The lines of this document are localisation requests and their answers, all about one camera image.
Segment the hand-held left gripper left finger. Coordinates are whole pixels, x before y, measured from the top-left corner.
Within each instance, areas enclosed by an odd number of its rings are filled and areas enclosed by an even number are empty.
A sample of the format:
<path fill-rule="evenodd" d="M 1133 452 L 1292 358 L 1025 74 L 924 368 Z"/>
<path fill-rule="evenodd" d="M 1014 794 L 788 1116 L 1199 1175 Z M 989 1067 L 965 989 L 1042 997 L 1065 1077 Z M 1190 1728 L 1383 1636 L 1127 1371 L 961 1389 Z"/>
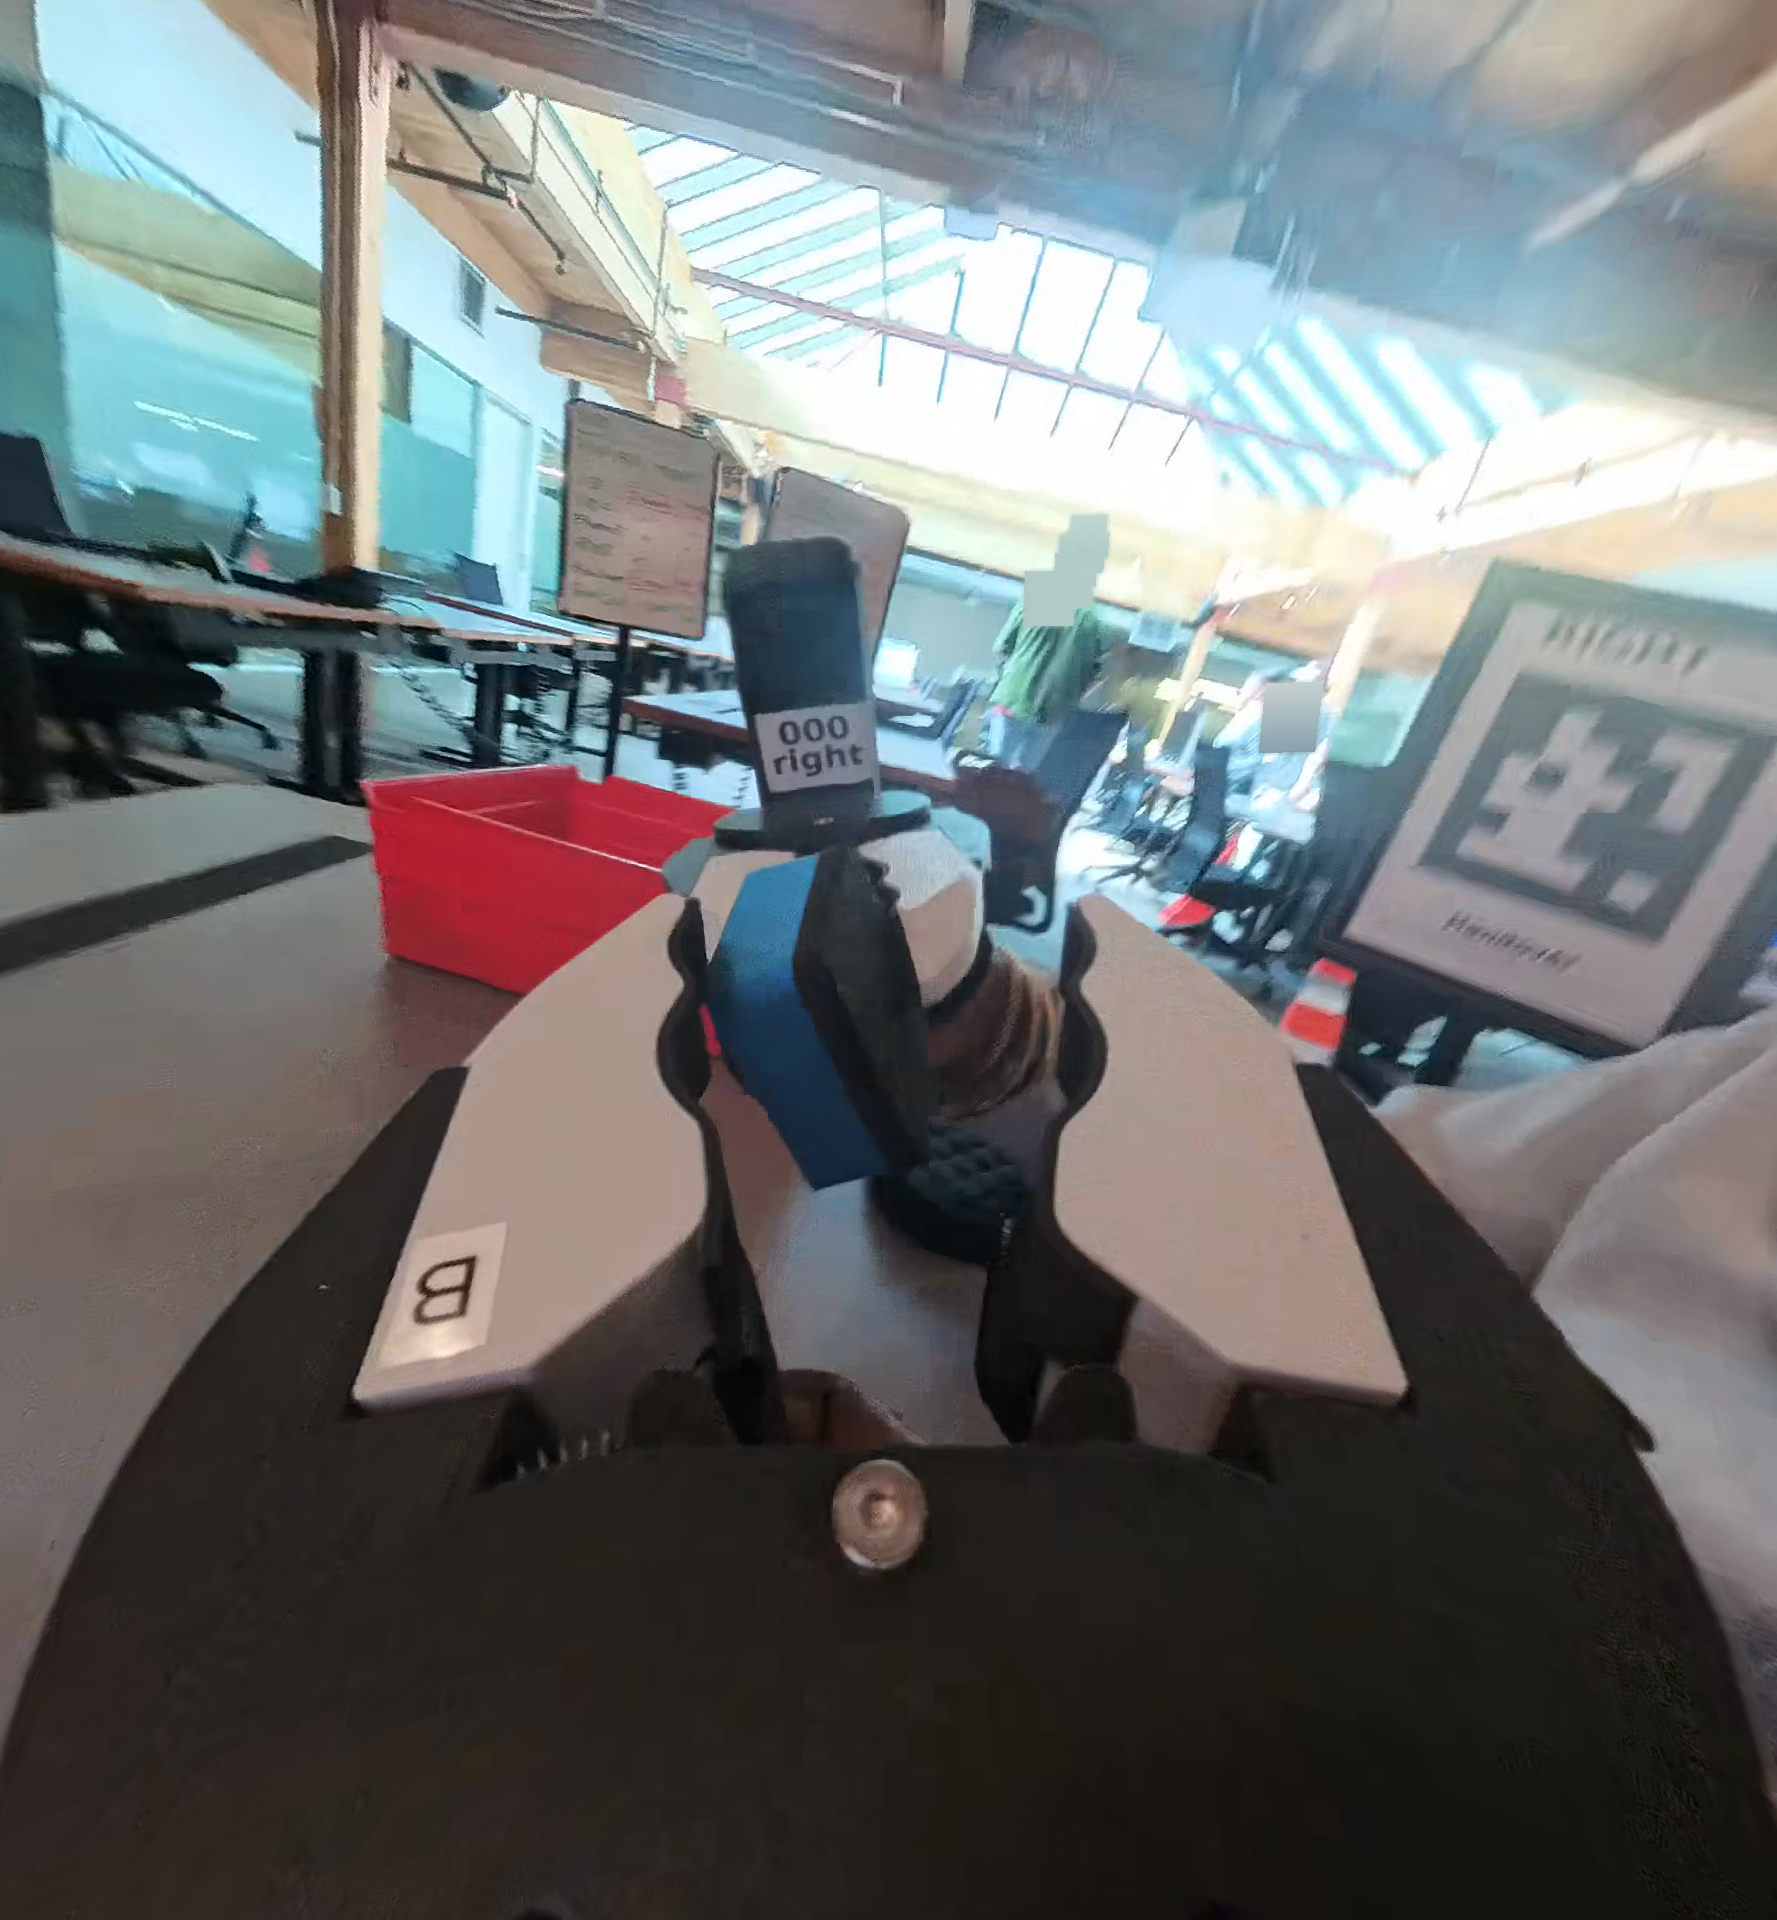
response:
<path fill-rule="evenodd" d="M 364 1412 L 497 1390 L 624 1412 L 708 1347 L 704 1137 L 660 1062 L 685 911 L 639 909 L 469 1057 L 352 1387 Z"/>

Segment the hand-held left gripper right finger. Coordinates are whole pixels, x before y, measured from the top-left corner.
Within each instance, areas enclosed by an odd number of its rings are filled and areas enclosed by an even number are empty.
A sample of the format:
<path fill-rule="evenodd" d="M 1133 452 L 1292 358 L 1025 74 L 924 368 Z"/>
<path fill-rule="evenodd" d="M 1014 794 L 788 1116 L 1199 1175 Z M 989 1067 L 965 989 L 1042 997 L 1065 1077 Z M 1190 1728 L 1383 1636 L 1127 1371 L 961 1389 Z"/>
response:
<path fill-rule="evenodd" d="M 1404 1365 L 1288 1044 L 1112 899 L 1074 901 L 1062 963 L 1052 1228 L 1126 1290 L 1127 1381 L 1153 1405 L 1229 1405 L 1247 1387 L 1400 1402 Z"/>

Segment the light blue block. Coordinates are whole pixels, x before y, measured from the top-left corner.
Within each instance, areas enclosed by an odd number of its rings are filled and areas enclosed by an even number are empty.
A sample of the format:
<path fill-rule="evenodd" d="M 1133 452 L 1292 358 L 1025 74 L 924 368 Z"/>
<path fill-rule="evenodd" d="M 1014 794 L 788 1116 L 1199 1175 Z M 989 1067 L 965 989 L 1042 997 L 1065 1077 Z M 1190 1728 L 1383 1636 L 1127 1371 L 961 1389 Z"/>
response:
<path fill-rule="evenodd" d="M 799 979 L 823 859 L 750 871 L 708 958 L 706 1009 L 723 1061 L 765 1115 L 804 1186 L 844 1188 L 890 1164 L 828 1042 L 836 1009 L 821 963 Z"/>

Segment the red plastic bin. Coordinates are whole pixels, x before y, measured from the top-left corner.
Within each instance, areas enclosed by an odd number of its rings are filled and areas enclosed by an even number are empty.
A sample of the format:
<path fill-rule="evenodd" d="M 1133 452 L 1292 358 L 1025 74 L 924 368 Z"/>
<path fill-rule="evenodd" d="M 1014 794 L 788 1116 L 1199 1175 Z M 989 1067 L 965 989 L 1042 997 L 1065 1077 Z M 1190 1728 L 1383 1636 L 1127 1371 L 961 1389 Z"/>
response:
<path fill-rule="evenodd" d="M 729 807 L 563 764 L 364 783 L 395 963 L 525 996 L 666 892 Z"/>

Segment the person's left hand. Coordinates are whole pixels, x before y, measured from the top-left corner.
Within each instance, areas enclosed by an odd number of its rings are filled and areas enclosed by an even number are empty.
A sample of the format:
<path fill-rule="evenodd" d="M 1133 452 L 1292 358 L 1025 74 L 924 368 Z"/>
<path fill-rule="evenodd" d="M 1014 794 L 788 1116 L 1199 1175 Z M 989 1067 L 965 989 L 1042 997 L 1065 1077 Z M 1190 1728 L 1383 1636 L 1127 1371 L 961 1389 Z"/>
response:
<path fill-rule="evenodd" d="M 876 1405 L 837 1373 L 785 1370 L 778 1389 L 790 1446 L 867 1455 L 922 1446 L 892 1408 Z"/>

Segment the grey board on stand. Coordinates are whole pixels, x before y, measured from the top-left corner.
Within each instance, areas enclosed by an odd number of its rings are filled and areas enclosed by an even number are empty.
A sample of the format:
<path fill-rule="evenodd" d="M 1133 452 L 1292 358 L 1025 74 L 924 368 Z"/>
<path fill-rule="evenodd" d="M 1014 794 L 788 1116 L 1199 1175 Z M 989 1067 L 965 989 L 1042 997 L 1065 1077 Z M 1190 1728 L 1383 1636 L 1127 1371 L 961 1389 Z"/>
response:
<path fill-rule="evenodd" d="M 565 407 L 558 613 L 699 642 L 708 625 L 717 448 L 588 397 Z"/>
<path fill-rule="evenodd" d="M 865 623 L 884 625 L 900 574 L 909 516 L 890 502 L 801 467 L 773 474 L 761 519 L 763 541 L 842 541 L 857 569 Z"/>

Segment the dark office chair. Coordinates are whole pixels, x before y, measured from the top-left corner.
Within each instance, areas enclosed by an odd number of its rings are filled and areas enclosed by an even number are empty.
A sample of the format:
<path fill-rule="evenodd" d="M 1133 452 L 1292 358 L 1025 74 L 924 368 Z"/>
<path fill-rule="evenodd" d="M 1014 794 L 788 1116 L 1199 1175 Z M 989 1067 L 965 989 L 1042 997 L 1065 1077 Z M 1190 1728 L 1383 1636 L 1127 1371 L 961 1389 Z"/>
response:
<path fill-rule="evenodd" d="M 1124 732 L 1120 708 L 1077 708 L 1029 768 L 986 755 L 953 760 L 951 805 L 991 836 L 983 879 L 989 926 L 1022 933 L 1052 926 L 1062 838 Z"/>

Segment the orange traffic cone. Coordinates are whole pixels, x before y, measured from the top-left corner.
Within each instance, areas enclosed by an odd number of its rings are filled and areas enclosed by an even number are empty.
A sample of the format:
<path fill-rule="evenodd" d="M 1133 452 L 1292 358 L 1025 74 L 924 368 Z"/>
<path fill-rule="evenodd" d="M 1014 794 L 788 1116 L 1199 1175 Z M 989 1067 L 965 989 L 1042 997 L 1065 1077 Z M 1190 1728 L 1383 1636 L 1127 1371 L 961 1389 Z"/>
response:
<path fill-rule="evenodd" d="M 1331 1069 L 1347 1039 L 1357 972 L 1319 958 L 1288 1001 L 1277 1032 L 1299 1065 Z"/>

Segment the black tape strip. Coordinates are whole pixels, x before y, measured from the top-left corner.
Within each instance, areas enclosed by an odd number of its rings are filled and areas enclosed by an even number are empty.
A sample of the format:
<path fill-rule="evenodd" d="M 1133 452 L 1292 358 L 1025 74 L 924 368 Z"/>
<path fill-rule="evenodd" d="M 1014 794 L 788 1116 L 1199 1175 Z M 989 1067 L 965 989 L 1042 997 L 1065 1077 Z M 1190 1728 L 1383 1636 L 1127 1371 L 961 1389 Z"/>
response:
<path fill-rule="evenodd" d="M 201 916 L 255 892 L 370 859 L 367 843 L 321 836 L 255 853 L 185 877 L 165 877 L 95 899 L 0 922 L 0 977 Z"/>

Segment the black white marker sign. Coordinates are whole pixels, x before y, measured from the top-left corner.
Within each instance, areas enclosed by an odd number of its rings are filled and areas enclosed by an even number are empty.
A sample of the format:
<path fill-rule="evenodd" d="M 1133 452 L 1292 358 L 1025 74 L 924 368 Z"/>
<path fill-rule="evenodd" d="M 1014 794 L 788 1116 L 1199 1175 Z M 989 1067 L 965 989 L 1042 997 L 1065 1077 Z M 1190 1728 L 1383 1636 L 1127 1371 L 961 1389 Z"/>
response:
<path fill-rule="evenodd" d="M 1777 608 L 1493 564 L 1321 951 L 1589 1059 L 1746 1012 L 1777 941 Z"/>

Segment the wooden pillar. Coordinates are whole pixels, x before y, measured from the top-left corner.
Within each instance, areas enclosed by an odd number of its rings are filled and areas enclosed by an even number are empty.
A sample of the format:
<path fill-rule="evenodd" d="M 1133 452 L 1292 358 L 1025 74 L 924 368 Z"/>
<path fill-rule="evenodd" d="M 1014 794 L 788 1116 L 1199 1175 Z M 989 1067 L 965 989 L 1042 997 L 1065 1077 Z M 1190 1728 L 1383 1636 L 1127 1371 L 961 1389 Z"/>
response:
<path fill-rule="evenodd" d="M 327 572 L 377 565 L 386 133 L 395 61 L 375 4 L 313 7 L 320 125 L 320 457 Z"/>

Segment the black office chair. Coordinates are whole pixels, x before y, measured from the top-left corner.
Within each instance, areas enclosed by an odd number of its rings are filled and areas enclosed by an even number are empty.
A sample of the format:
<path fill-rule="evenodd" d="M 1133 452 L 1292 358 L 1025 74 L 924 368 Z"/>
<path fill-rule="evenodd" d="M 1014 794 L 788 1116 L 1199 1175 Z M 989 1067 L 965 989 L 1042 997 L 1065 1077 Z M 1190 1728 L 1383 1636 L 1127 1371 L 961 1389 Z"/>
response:
<path fill-rule="evenodd" d="M 49 457 L 37 438 L 0 433 L 0 536 L 72 544 Z M 171 623 L 150 608 L 0 569 L 0 807 L 49 805 L 54 772 L 88 798 L 134 792 L 134 775 L 177 786 L 181 776 L 141 766 L 137 718 L 170 724 L 201 755 L 189 721 L 225 705 Z"/>

